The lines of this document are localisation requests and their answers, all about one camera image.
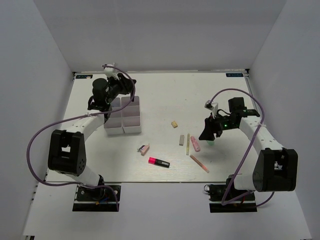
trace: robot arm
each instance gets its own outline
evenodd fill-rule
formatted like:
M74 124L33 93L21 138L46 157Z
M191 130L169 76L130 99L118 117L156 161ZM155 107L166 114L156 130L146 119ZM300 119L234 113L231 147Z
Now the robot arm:
M87 166L85 141L109 119L110 113L90 116L97 112L112 110L111 102L119 94L133 94L133 84L121 73L115 74L108 68L107 80L98 78L93 83L92 93L88 100L89 117L82 118L65 130L54 130L51 134L48 168L65 174L87 186L104 184L103 177ZM99 196L102 188L91 189L92 196Z
M218 103L209 104L207 101L205 108L212 113L204 121L205 128L199 140L213 141L215 136L218 138L224 130L231 129L240 129L249 140L253 138L261 120L259 113L255 109L247 109L243 97L232 98L228 103L230 113L222 116ZM253 147L258 154L254 171L252 174L237 175L234 188L258 192L293 191L298 167L296 151L284 148L264 125L258 131Z

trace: white wall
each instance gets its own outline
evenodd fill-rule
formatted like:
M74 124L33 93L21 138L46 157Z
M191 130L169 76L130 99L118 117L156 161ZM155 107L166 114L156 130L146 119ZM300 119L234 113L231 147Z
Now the white wall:
M318 0L288 0L250 71L272 134L298 152L296 194L315 240L320 239L319 12Z
M72 73L32 0L0 3L0 239L18 240L36 181L26 163L29 139L63 117ZM36 140L32 162L44 176L50 131Z
M250 68L286 0L34 0L72 71Z

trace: white divided container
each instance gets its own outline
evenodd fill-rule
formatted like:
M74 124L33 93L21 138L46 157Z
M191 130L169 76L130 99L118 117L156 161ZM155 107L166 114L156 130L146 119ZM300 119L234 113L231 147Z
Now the white divided container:
M130 101L129 96L121 98L121 106L124 106ZM141 133L141 118L140 118L140 99L134 97L134 101L122 110L122 127L125 134Z
M112 110L121 108L120 97L116 97L111 103ZM108 135L123 134L121 111L111 113L109 119L104 124L104 128Z

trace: black marker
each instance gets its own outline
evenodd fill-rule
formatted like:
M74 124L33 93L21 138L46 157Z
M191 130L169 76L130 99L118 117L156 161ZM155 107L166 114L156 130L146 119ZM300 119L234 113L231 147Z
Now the black marker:
M169 168L170 167L170 162L166 162L166 161L162 161L160 159L156 159L154 157L149 157L149 161L150 164L154 164L160 167L164 167L164 168Z

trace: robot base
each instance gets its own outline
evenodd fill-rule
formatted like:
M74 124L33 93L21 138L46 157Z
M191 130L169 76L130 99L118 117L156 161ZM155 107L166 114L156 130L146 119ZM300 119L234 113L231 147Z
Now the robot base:
M121 186L120 185L109 185L109 186L115 191L118 203L120 203ZM73 203L72 211L73 212L116 212L117 211L116 200L113 193L108 188L105 188L104 196L98 201L92 198L92 195L88 191L88 188L80 186L77 188L75 192L75 200Z
M233 203L225 206L221 205L222 197L227 188L227 184L213 183L207 185L205 190L209 195L210 213L252 213L257 212L256 197L254 193L246 195ZM245 190L236 190L233 186L226 197L226 201L245 193Z

